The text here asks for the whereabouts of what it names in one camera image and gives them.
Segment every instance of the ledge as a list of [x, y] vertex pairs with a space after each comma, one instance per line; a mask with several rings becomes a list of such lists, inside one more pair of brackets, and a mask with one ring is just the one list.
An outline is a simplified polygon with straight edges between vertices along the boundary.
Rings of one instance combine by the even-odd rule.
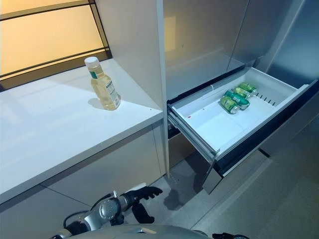
[[100, 105], [86, 67], [0, 93], [0, 203], [162, 119], [114, 59], [101, 62], [121, 95]]

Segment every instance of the window frame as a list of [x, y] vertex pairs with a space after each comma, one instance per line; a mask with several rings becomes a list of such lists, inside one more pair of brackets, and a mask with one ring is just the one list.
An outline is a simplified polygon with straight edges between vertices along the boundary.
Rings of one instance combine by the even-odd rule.
[[61, 73], [64, 71], [68, 71], [68, 70], [72, 70], [72, 69], [75, 69], [78, 67], [82, 67], [85, 65], [84, 59], [86, 57], [96, 56], [100, 61], [112, 58], [111, 49], [110, 49], [109, 43], [106, 39], [105, 31], [104, 31], [104, 28], [103, 28], [102, 23], [101, 23], [101, 18], [100, 18], [99, 12], [97, 10], [95, 0], [79, 0], [79, 1], [74, 1], [74, 2], [59, 3], [59, 4], [55, 4], [55, 5], [41, 6], [41, 7], [37, 7], [37, 8], [6, 13], [6, 14], [2, 14], [0, 16], [0, 21], [5, 21], [8, 19], [27, 16], [27, 15], [31, 15], [31, 14], [37, 14], [37, 13], [42, 13], [42, 12], [48, 12], [48, 11], [54, 11], [54, 10], [60, 10], [60, 9], [77, 7], [77, 6], [84, 6], [84, 5], [90, 6], [95, 24], [97, 26], [99, 35], [100, 35], [102, 43], [103, 43], [103, 47], [98, 48], [98, 49], [93, 49], [90, 51], [86, 51], [86, 52], [79, 52], [75, 55], [70, 55], [67, 57], [54, 59], [54, 60], [51, 60], [48, 62], [43, 62], [43, 63], [37, 64], [37, 65], [29, 66], [29, 67], [26, 67], [26, 68], [23, 68], [23, 69], [20, 69], [17, 71], [13, 71], [13, 72], [9, 72], [9, 73], [0, 75], [0, 78], [7, 77], [10, 75], [19, 73], [19, 72], [30, 70], [32, 68], [43, 66], [41, 68], [30, 70], [28, 72], [14, 75], [12, 77], [0, 79], [0, 92], [8, 90], [8, 89], [16, 87], [16, 86], [20, 86], [20, 85], [32, 82], [32, 81], [36, 81], [36, 80], [39, 80], [39, 79], [42, 79], [42, 78], [45, 78], [48, 76], [52, 76], [52, 75], [55, 75], [55, 74], [58, 74], [58, 73]]

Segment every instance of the gray floor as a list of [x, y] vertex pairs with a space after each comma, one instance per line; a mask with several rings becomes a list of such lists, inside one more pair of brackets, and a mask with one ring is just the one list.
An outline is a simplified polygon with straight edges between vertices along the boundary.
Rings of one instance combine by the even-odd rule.
[[[153, 185], [163, 193], [144, 201], [157, 224], [264, 239], [319, 238], [319, 118], [247, 175], [232, 171], [208, 195], [197, 153]], [[128, 212], [127, 223], [136, 223]]]

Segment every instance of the can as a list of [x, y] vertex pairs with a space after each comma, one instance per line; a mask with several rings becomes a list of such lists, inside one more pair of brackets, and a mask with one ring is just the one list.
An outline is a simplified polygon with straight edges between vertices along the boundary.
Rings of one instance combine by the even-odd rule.
[[255, 86], [253, 86], [252, 84], [249, 84], [247, 82], [243, 82], [239, 85], [239, 87], [241, 89], [244, 89], [245, 91], [248, 91], [249, 93], [253, 94], [253, 95], [257, 95], [258, 90]]
[[241, 95], [233, 92], [232, 90], [228, 90], [224, 94], [225, 96], [229, 96], [233, 101], [235, 101], [241, 110], [247, 109], [247, 107], [250, 105], [249, 101], [246, 100]]
[[247, 100], [252, 97], [252, 95], [248, 91], [245, 91], [244, 89], [240, 88], [239, 86], [235, 87], [233, 89], [233, 92], [235, 92], [236, 94], [239, 94], [240, 96], [244, 97]]
[[227, 110], [227, 112], [231, 114], [235, 114], [239, 111], [239, 106], [229, 96], [223, 96], [220, 99], [220, 104], [223, 106], [225, 110]]

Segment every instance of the bottle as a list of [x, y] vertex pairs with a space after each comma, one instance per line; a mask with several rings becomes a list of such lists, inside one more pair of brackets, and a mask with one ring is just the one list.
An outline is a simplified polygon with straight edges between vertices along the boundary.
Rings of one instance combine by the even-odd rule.
[[88, 57], [84, 60], [92, 76], [91, 85], [104, 109], [113, 111], [121, 103], [121, 97], [115, 90], [109, 76], [104, 74], [99, 59]]
[[249, 107], [250, 103], [248, 100], [246, 100], [244, 97], [240, 96], [239, 94], [236, 94], [232, 90], [228, 90], [224, 94], [225, 96], [229, 96], [233, 101], [235, 101], [241, 110], [247, 109]]
[[235, 114], [239, 111], [239, 106], [229, 96], [223, 96], [220, 99], [220, 104], [231, 114]]
[[258, 91], [257, 88], [254, 87], [253, 85], [247, 83], [247, 82], [243, 82], [239, 85], [239, 87], [241, 89], [244, 89], [245, 91], [248, 91], [249, 93], [253, 94], [253, 95], [257, 95]]
[[235, 87], [232, 91], [235, 92], [236, 94], [239, 94], [240, 96], [244, 97], [247, 100], [252, 97], [252, 95], [248, 91], [245, 91], [244, 89], [241, 89], [238, 86]]

